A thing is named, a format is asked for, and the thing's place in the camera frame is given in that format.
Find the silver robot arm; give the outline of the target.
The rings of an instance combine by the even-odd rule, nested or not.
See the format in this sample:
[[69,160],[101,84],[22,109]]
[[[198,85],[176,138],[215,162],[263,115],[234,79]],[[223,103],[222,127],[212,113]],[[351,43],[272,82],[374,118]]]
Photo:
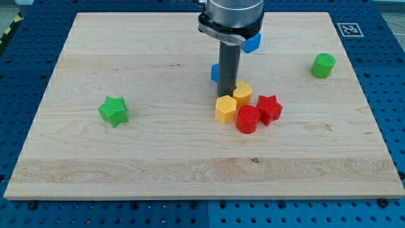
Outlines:
[[259,33],[264,17],[264,0],[199,1],[198,30],[227,44],[244,47]]

